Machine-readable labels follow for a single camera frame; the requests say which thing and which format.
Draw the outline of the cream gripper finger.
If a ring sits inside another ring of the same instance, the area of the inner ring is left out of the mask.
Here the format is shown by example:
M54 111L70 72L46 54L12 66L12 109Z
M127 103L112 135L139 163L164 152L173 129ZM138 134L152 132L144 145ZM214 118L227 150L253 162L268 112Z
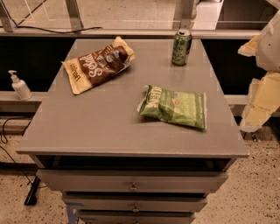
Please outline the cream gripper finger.
M242 115L240 130L256 132L280 108L280 73L267 72L249 85L247 105Z
M256 55L256 48L257 48L257 43L259 40L259 36L254 36L249 42L246 44L242 45L238 49L238 53L240 55L246 56L246 57L251 57Z

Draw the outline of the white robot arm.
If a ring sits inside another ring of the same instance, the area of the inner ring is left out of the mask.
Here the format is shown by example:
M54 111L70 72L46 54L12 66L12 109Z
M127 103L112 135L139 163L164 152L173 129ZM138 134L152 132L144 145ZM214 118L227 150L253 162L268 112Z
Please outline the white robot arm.
M280 108L280 10L238 53L255 56L256 65L266 71L260 80L251 81L241 115L240 130L255 132Z

